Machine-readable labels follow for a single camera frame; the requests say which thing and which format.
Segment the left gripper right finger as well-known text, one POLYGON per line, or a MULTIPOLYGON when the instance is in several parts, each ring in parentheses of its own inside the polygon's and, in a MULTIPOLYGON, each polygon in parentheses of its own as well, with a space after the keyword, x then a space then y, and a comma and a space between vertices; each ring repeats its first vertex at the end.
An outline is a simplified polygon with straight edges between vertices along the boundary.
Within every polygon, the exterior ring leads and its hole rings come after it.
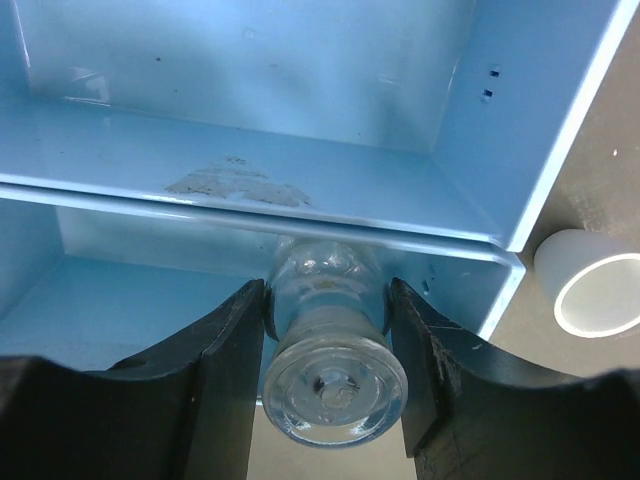
POLYGON ((447 319, 405 281, 388 289, 408 378, 406 454, 421 479, 635 479, 639 374, 579 378, 447 319))

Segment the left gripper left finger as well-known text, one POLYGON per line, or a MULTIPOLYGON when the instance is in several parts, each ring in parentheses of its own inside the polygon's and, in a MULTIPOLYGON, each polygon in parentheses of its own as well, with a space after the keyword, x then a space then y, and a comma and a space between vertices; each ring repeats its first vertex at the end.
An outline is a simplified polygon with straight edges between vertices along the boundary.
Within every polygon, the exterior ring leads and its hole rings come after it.
POLYGON ((5 479, 243 479, 265 285, 104 371, 1 360, 5 479))

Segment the small glass bottle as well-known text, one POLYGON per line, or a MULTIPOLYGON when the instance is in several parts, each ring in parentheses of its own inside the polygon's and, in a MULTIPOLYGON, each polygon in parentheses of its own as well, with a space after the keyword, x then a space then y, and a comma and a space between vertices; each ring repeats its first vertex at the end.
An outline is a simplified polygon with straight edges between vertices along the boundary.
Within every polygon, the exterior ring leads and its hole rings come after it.
POLYGON ((262 390, 270 422, 320 449, 366 444, 394 426, 408 380, 386 338, 388 289, 374 252, 282 236, 268 287, 277 338, 262 390))

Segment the blue plastic organizer box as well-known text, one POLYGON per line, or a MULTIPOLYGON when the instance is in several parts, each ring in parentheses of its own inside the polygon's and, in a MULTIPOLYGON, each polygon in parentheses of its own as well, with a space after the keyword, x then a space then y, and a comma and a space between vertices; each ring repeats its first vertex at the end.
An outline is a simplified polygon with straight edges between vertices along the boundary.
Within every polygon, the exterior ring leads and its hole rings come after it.
POLYGON ((1 351, 103 370, 369 246, 489 338, 635 1, 5 1, 1 351))

